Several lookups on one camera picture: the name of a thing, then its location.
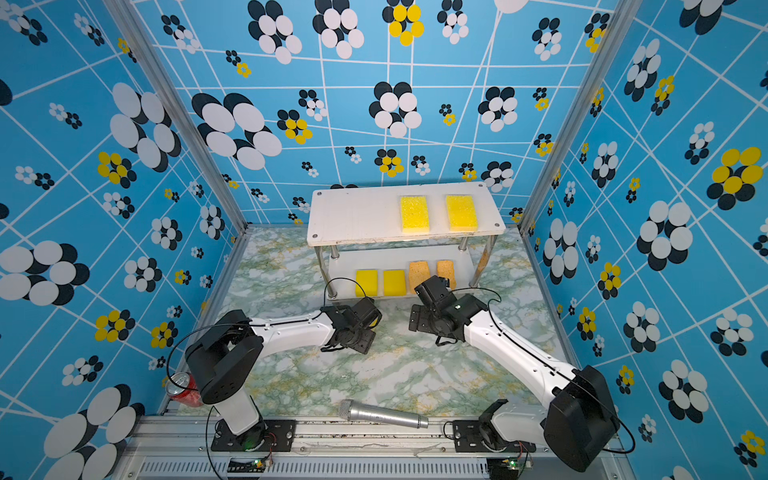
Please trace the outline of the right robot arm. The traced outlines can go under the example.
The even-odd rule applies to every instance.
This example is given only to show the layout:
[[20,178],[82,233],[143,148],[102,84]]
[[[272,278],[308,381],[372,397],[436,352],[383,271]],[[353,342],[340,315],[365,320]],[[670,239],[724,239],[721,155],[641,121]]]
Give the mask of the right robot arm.
[[607,382],[595,368],[561,361],[504,325],[489,303],[457,295],[447,280],[432,276],[415,288],[420,302],[411,309],[409,328],[455,340],[482,351],[521,381],[538,399],[536,414],[517,412],[504,399],[479,417],[486,449],[546,445],[566,466],[584,472],[607,449],[621,421]]

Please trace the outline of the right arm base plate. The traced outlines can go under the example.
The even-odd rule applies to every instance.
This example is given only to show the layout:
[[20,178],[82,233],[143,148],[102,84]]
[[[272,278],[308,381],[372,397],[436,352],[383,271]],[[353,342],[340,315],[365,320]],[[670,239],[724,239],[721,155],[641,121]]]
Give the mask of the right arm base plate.
[[530,442],[511,442],[499,435],[491,434],[490,429],[479,420],[454,420],[450,422],[448,437],[453,441],[457,453],[504,453],[518,455],[535,453],[537,447]]

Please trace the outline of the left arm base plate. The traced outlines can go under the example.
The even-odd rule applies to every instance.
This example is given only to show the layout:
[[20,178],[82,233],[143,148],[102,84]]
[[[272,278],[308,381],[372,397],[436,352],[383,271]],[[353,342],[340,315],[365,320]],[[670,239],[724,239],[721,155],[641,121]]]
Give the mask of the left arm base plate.
[[224,420],[215,425],[211,450],[214,452],[289,452],[297,427],[296,420],[261,420],[235,435]]

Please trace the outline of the yellow sponge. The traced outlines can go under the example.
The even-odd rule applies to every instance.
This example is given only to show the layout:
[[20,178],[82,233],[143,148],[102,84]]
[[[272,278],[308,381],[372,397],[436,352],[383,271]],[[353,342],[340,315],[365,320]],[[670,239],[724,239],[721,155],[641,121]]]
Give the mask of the yellow sponge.
[[399,297],[407,294],[404,270],[386,270],[383,272],[383,293],[387,297]]
[[375,269],[355,272],[355,295],[357,297],[376,297],[379,291],[379,271]]
[[445,203],[451,232],[475,232],[478,229],[476,208],[471,195],[447,195]]

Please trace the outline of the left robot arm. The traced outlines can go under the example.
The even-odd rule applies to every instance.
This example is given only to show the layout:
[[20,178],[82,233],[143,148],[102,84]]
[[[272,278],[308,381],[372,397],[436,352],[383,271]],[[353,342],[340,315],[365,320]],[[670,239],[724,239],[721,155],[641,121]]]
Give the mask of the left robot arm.
[[184,356],[202,402],[214,407],[232,434],[242,436],[256,433],[263,424],[245,390],[257,360],[305,347],[366,354],[381,319],[381,311],[369,297],[351,306],[324,306],[280,319],[251,318],[232,310],[189,345]]

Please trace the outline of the orange sponge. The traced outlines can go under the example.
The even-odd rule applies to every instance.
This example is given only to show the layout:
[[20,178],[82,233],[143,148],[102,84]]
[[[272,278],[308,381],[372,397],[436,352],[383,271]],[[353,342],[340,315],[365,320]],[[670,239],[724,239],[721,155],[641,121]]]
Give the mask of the orange sponge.
[[410,262],[408,269],[409,293],[415,294],[415,288],[428,280],[431,276],[431,270],[427,261],[421,260]]
[[457,287],[455,264],[452,260],[438,260],[436,263],[436,275],[448,282],[448,288]]

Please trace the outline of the yellow sponge front diagonal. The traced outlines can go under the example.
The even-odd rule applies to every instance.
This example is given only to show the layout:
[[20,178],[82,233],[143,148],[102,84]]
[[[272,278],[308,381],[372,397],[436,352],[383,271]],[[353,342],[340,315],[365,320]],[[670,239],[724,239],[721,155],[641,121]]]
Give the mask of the yellow sponge front diagonal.
[[423,234],[430,231],[428,202],[425,196],[402,196],[400,212],[403,233]]

